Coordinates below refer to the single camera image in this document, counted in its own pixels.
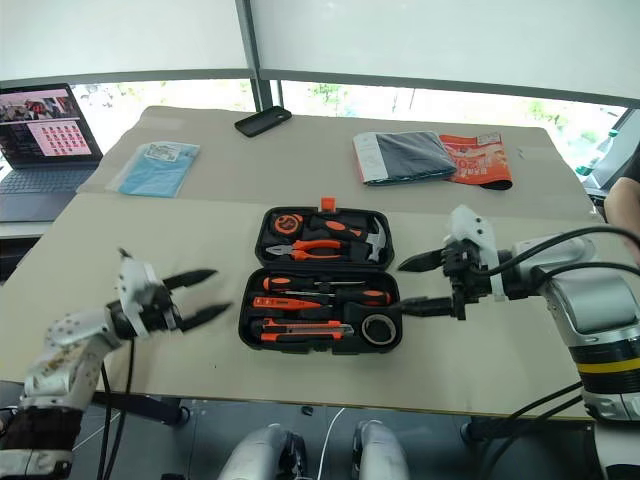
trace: laptop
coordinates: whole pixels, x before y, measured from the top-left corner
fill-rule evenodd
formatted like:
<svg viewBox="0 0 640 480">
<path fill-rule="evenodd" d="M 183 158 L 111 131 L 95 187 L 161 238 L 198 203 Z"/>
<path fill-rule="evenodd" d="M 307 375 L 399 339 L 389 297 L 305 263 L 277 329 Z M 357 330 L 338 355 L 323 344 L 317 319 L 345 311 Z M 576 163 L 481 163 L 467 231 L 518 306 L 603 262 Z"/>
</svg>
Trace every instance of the laptop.
<svg viewBox="0 0 640 480">
<path fill-rule="evenodd" d="M 102 158 L 66 83 L 0 89 L 0 152 L 0 222 L 54 220 Z"/>
</svg>

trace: blue cloth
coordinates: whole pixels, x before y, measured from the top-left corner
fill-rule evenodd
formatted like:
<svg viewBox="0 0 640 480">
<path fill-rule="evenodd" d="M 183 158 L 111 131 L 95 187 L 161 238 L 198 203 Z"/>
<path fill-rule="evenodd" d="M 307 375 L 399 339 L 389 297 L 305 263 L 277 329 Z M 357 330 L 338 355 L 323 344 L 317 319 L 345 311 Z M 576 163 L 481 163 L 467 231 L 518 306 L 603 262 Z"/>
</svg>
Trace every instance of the blue cloth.
<svg viewBox="0 0 640 480">
<path fill-rule="evenodd" d="M 153 149 L 162 148 L 170 152 L 166 157 L 172 160 L 149 156 L 153 155 Z M 185 143 L 153 142 L 142 145 L 136 150 L 131 170 L 117 191 L 128 195 L 173 198 L 199 151 L 199 145 Z"/>
</svg>

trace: orange packaging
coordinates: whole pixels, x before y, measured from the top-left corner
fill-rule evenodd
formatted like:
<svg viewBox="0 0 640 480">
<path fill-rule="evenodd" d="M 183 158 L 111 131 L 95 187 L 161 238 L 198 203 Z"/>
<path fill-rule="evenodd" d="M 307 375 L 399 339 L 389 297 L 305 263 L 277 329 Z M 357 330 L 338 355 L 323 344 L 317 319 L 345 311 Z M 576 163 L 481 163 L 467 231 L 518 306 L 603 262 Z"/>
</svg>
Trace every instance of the orange packaging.
<svg viewBox="0 0 640 480">
<path fill-rule="evenodd" d="M 450 181 L 494 190 L 507 190 L 513 185 L 499 133 L 478 137 L 440 135 L 440 140 L 458 168 Z"/>
</svg>

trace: tool kit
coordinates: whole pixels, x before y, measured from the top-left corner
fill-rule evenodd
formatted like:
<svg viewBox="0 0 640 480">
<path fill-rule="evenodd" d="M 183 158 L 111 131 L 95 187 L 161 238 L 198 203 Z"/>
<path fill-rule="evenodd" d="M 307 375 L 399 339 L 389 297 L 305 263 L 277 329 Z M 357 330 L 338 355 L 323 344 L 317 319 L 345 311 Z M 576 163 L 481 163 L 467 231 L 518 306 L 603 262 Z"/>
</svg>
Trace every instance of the tool kit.
<svg viewBox="0 0 640 480">
<path fill-rule="evenodd" d="M 240 338 L 254 349 L 384 353 L 402 339 L 386 217 L 372 210 L 276 207 L 265 215 L 247 283 Z"/>
</svg>

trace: yellow stripe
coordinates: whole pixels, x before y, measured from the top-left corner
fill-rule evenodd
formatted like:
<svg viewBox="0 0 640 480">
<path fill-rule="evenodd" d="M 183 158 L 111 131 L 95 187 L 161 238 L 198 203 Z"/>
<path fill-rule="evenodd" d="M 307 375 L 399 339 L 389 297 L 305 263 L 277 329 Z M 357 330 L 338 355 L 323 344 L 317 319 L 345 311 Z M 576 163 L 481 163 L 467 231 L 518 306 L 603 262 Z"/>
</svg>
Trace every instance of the yellow stripe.
<svg viewBox="0 0 640 480">
<path fill-rule="evenodd" d="M 640 358 L 610 363 L 576 363 L 580 373 L 616 373 L 640 368 Z"/>
</svg>

